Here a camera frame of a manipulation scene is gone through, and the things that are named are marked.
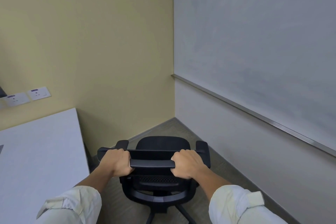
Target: floor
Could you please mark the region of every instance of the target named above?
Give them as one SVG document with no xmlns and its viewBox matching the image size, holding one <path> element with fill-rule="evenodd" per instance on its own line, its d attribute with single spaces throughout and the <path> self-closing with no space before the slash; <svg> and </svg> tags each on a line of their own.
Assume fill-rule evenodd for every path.
<svg viewBox="0 0 336 224">
<path fill-rule="evenodd" d="M 145 134 L 141 134 L 133 138 L 128 148 L 135 149 L 137 142 L 145 136 L 178 136 L 187 139 L 190 142 L 191 148 L 195 148 L 195 142 L 199 140 L 193 132 L 184 126 L 176 118 L 156 126 Z M 211 169 L 216 174 L 222 176 L 233 184 L 239 185 L 250 191 L 259 191 L 260 189 L 255 186 L 250 180 L 243 176 L 237 169 L 229 164 L 224 158 L 217 154 L 213 149 L 210 149 L 211 156 Z M 298 223 L 292 216 L 285 210 L 277 205 L 267 195 L 264 195 L 265 205 L 273 213 L 283 218 L 287 223 Z M 100 224 L 145 224 L 149 215 L 149 208 L 144 205 L 137 204 L 128 200 L 122 191 L 119 179 L 113 178 L 108 183 L 107 188 L 101 195 L 103 206 L 99 215 Z M 183 205 L 187 212 L 195 219 L 197 223 L 208 224 L 211 223 L 208 214 L 209 202 L 199 187 L 197 188 L 194 198 Z M 188 223 L 182 214 L 170 207 L 167 214 L 157 214 L 154 217 L 153 224 L 159 223 Z"/>
</svg>

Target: white shirt sleeve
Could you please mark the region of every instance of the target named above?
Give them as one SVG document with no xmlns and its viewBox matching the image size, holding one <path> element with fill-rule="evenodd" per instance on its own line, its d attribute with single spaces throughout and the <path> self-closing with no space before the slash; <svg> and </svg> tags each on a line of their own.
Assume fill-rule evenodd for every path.
<svg viewBox="0 0 336 224">
<path fill-rule="evenodd" d="M 76 186 L 58 197 L 46 200 L 35 224 L 96 224 L 102 198 L 88 186 Z"/>
<path fill-rule="evenodd" d="M 286 224 L 264 204 L 260 191 L 250 192 L 237 185 L 225 185 L 212 195 L 210 220 L 213 224 Z"/>
</svg>

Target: chair base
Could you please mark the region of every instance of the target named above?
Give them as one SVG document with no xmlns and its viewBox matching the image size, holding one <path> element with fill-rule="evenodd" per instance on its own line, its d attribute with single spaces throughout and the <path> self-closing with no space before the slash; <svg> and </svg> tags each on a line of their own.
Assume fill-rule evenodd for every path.
<svg viewBox="0 0 336 224">
<path fill-rule="evenodd" d="M 189 224 L 196 224 L 195 220 L 187 213 L 187 211 L 182 207 L 182 205 L 175 205 L 175 207 L 179 210 L 180 213 L 189 221 Z M 150 210 L 149 217 L 147 219 L 146 224 L 151 224 L 156 212 L 154 212 L 152 209 Z"/>
</svg>

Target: hand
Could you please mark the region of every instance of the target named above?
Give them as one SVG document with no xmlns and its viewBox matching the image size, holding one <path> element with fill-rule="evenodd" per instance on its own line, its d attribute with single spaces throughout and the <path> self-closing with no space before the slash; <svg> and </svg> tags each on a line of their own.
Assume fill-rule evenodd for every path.
<svg viewBox="0 0 336 224">
<path fill-rule="evenodd" d="M 171 160 L 175 162 L 175 168 L 171 169 L 171 172 L 183 179 L 194 178 L 197 172 L 208 168 L 194 150 L 175 152 Z"/>
<path fill-rule="evenodd" d="M 111 174 L 111 177 L 129 175 L 134 170 L 129 165 L 130 158 L 129 151 L 123 149 L 108 150 L 97 168 L 104 169 Z"/>
</svg>

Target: office chair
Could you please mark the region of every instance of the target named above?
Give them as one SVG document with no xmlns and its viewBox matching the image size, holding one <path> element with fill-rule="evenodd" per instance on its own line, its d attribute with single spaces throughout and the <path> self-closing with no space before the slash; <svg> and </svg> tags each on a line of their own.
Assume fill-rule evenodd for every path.
<svg viewBox="0 0 336 224">
<path fill-rule="evenodd" d="M 127 147 L 128 140 L 118 141 L 114 148 L 101 147 L 97 158 L 100 161 L 110 149 L 127 150 Z M 150 207 L 146 224 L 152 223 L 156 213 L 167 213 L 171 206 L 175 206 L 189 223 L 196 224 L 181 204 L 194 197 L 199 184 L 194 179 L 177 178 L 170 171 L 175 168 L 174 161 L 170 159 L 181 149 L 190 150 L 190 144 L 184 138 L 149 136 L 142 138 L 135 150 L 128 150 L 131 155 L 130 166 L 135 169 L 130 175 L 120 177 L 120 183 L 126 197 Z M 197 141 L 196 152 L 210 168 L 208 144 Z"/>
</svg>

